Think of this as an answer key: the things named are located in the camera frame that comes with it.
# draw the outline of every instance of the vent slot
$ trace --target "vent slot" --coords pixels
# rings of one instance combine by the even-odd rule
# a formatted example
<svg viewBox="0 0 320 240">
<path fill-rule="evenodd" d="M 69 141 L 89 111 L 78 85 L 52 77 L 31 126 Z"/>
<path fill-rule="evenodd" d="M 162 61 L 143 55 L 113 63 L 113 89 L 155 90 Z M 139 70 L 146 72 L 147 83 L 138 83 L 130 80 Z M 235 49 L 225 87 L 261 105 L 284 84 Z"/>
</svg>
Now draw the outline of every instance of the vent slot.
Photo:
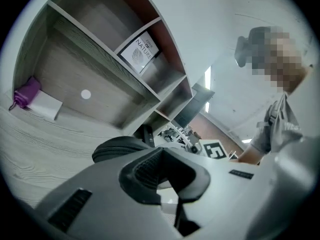
<svg viewBox="0 0 320 240">
<path fill-rule="evenodd" d="M 54 227 L 67 232 L 71 223 L 85 206 L 92 193 L 78 189 L 48 220 Z"/>
</svg>

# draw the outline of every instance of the white paper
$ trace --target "white paper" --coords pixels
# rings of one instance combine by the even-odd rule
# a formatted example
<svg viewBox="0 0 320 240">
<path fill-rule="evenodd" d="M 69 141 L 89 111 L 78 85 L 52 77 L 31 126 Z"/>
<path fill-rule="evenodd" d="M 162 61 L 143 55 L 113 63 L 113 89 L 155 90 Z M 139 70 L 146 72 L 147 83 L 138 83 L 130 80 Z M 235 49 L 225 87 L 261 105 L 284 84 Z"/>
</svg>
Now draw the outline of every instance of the white paper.
<svg viewBox="0 0 320 240">
<path fill-rule="evenodd" d="M 62 102 L 39 90 L 27 107 L 38 114 L 55 120 Z"/>
<path fill-rule="evenodd" d="M 121 56 L 124 57 L 139 74 L 158 51 L 158 47 L 146 31 L 136 38 L 121 53 Z"/>
</svg>

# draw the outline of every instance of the white dot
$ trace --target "white dot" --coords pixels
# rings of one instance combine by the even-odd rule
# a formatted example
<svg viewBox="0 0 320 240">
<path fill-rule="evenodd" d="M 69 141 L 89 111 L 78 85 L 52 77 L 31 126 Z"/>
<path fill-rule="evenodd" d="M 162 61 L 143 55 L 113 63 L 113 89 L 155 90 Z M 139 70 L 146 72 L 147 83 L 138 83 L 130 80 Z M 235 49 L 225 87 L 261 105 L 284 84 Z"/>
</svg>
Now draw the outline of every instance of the white dot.
<svg viewBox="0 0 320 240">
<path fill-rule="evenodd" d="M 85 89 L 81 92 L 81 97 L 84 98 L 85 100 L 90 99 L 91 92 Z"/>
</svg>

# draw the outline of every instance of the purple pouch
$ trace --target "purple pouch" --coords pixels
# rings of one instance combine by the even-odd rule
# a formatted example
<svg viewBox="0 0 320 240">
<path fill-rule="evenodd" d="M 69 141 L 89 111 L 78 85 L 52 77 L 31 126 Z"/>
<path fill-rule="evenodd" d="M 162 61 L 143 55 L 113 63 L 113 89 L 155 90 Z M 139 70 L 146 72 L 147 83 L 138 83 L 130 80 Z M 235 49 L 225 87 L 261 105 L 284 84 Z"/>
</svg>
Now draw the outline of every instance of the purple pouch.
<svg viewBox="0 0 320 240">
<path fill-rule="evenodd" d="M 31 76 L 23 86 L 14 91 L 13 104 L 9 110 L 12 110 L 16 105 L 22 109 L 25 108 L 34 99 L 40 88 L 41 84 Z"/>
</svg>

